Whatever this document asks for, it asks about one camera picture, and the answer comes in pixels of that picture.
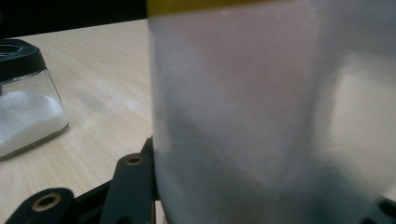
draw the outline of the jar lid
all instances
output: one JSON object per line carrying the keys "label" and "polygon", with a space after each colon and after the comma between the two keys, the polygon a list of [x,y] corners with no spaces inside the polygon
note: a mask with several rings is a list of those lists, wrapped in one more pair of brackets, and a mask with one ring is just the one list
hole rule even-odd
{"label": "jar lid", "polygon": [[46,68],[40,49],[19,39],[0,39],[0,82]]}

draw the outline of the brass insert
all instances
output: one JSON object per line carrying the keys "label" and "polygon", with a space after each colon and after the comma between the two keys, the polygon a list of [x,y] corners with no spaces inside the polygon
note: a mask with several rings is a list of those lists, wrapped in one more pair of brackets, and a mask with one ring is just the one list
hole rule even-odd
{"label": "brass insert", "polygon": [[32,204],[32,210],[35,212],[44,212],[58,204],[62,199],[59,193],[49,193]]}
{"label": "brass insert", "polygon": [[134,155],[126,161],[128,165],[137,165],[143,161],[143,158],[137,155]]}

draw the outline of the sugar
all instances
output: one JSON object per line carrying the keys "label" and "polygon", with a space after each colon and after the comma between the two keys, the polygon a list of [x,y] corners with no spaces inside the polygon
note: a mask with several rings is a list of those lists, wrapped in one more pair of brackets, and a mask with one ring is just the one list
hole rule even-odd
{"label": "sugar", "polygon": [[0,96],[0,157],[60,131],[67,123],[61,105],[51,97],[26,91]]}

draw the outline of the black bracket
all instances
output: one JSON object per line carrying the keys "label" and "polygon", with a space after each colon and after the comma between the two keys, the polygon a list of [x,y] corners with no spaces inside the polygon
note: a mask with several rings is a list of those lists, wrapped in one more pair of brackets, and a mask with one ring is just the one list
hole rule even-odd
{"label": "black bracket", "polygon": [[74,198],[70,189],[31,196],[7,224],[155,224],[156,190],[152,139],[140,153],[122,157],[113,179]]}

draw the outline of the wooden table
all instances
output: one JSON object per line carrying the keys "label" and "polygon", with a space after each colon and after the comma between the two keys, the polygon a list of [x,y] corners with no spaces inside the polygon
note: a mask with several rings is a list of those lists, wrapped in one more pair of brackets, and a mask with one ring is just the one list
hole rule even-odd
{"label": "wooden table", "polygon": [[42,189],[78,196],[107,182],[152,135],[146,20],[18,38],[41,49],[69,127],[0,161],[0,223]]}

